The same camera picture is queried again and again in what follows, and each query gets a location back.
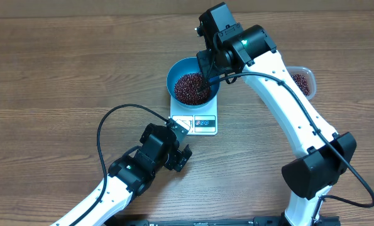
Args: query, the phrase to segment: cable clip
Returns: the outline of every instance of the cable clip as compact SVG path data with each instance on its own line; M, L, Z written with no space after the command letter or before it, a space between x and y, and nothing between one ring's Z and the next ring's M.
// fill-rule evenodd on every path
M317 134L321 134L321 130L320 129L317 129L316 131L313 131L312 132L314 136L316 136Z
M277 85L284 85L286 82L284 80L281 80L280 82L277 82Z

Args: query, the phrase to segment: blue bowl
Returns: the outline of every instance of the blue bowl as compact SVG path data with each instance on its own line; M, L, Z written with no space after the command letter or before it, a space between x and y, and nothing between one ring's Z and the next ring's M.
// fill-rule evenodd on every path
M175 93L174 93L174 87L177 81L183 77L184 75L190 74L190 73L200 73L201 70L199 69L198 65L198 60L196 57L189 57L180 60L179 62L175 63L168 72L167 75L167 90L169 94L181 105L186 108L190 109L197 109L200 107L203 107L207 105L219 92L219 87L220 83L217 83L215 85L211 86L211 96L208 98L207 102L205 104L200 104L200 105L188 105L188 104L183 104L180 101L178 101L175 98ZM219 79L219 77L214 77L211 78L209 81L212 82L214 80Z

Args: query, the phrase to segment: red bean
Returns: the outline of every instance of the red bean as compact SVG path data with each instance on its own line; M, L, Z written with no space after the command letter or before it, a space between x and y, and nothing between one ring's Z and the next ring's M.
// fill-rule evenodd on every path
M305 79L304 75L296 74L291 75L294 82L297 84L297 86L300 88L301 92L305 96L310 95L310 89L308 88L307 80Z
M211 96L211 89L207 88L198 93L204 79L201 73L190 73L181 77L175 83L175 98L183 104L200 105L208 101Z

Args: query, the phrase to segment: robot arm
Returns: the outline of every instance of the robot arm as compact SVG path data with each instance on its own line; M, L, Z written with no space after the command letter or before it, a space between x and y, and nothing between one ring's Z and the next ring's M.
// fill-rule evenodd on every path
M272 74L280 80L285 81L285 83L297 94L300 101L309 112L311 118L328 141L333 141L334 138L332 134L336 134L336 130L316 112L304 94L300 91L287 72L282 61L282 56L279 52L276 51L275 53L272 53L271 51L268 51L256 57L254 61L255 64L250 67L245 66L243 72ZM280 127L286 134L292 147L293 154L297 159L307 156L309 154L308 149L320 149L325 145L319 136L312 133L312 126L310 126L300 107L285 88L277 85L276 82L263 77L245 76L243 77L243 80L261 97L270 109L270 112L275 116ZM310 225L313 221L312 218L314 212L317 212L315 220L319 218L318 209L320 207L317 207L319 197L321 195L326 195L331 188L332 186L326 185L324 188L316 191L314 197L310 199L299 197L294 192L291 192L289 205L284 212L285 219L291 225Z
M192 152L187 145L179 150L190 127L182 121L169 119L167 126L149 124L141 136L142 147L136 146L115 160L108 170L106 190L100 200L76 225L100 226L115 213L123 210L133 199L142 195L162 167L180 172ZM134 157L129 154L136 151ZM69 213L52 226L73 224L97 200L103 191L104 180Z
M100 195L103 187L103 181L92 191L92 193L81 201L76 207L69 211L60 220L53 223L51 226L57 225L70 225L79 216L95 202L96 198ZM123 210L131 201L133 192L127 190L127 184L122 182L117 177L107 177L107 187L103 198L97 207L86 215L77 225L102 225L108 218L115 213Z
M349 162L356 148L354 137L350 133L338 135L311 106L287 72L276 44L261 26L255 25L244 30L235 22L224 3L208 9L199 20L200 25L195 30L198 36L205 38L207 48L197 53L204 78L209 81L210 78L225 74L226 81L233 83L248 72L243 80L270 109L297 158L282 168L283 178L292 190L290 203L282 218L286 225L312 225L319 218L322 204L320 197L346 171L346 165L333 155L328 145L339 150ZM309 116L304 114L283 85L266 77L248 76L249 73L254 75L253 72L272 75L283 81L295 93ZM227 78L229 73L237 74L230 76L233 77L231 82ZM308 117L319 130L314 131Z

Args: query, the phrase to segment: clear plastic container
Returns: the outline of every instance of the clear plastic container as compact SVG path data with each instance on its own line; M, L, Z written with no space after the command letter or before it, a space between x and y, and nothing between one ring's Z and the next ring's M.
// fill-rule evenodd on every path
M286 69L290 75L300 74L305 77L307 80L308 89L310 90L310 95L307 96L307 100L311 100L311 98L313 98L317 92L317 83L315 81L313 72L306 67L288 66Z

